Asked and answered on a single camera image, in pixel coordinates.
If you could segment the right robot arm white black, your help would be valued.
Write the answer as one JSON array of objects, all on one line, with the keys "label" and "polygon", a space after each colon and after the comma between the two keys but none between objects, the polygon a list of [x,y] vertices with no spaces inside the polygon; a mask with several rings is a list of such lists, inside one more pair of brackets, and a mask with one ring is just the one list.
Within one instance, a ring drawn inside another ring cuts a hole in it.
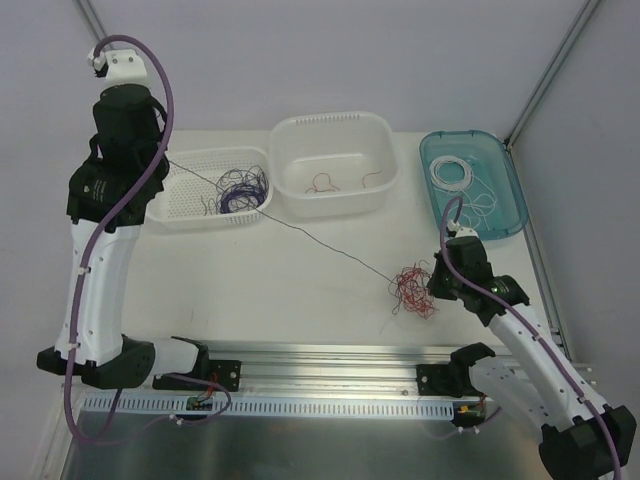
[{"label": "right robot arm white black", "polygon": [[537,318],[529,297],[510,276],[496,276],[474,236],[443,241],[435,255],[429,293],[461,301],[509,350],[525,372],[519,379],[483,343],[454,351],[430,368],[427,387],[440,395],[484,394],[527,425],[554,479],[620,479],[637,422],[613,407],[571,364]]}]

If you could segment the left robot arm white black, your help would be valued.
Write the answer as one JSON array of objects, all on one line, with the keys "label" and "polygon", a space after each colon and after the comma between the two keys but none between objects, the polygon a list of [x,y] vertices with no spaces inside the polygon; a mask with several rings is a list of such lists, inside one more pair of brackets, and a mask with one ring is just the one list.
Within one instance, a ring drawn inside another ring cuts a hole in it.
[{"label": "left robot arm white black", "polygon": [[105,89],[93,107],[90,154],[69,181],[73,262],[67,319],[36,365],[89,386],[129,389],[147,378],[157,388],[203,387],[208,349],[182,337],[136,340],[122,332],[126,279],[148,203],[169,172],[160,143],[168,115],[150,90]]}]

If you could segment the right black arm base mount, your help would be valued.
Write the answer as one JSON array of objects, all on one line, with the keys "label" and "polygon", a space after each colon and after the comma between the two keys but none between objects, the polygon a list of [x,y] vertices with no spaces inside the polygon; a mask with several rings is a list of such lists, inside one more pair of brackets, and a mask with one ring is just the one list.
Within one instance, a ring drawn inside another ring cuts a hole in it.
[{"label": "right black arm base mount", "polygon": [[461,398],[466,390],[460,371],[450,364],[418,364],[416,383],[420,396]]}]

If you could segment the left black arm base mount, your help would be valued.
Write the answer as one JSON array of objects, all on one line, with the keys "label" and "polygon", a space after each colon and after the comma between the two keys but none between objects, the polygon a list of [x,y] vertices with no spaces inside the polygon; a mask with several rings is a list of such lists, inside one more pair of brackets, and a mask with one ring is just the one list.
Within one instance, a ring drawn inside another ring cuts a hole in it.
[{"label": "left black arm base mount", "polygon": [[165,374],[152,380],[152,388],[161,391],[206,391],[210,383],[216,383],[229,392],[237,392],[240,386],[242,362],[239,360],[207,359],[203,368],[184,374]]}]

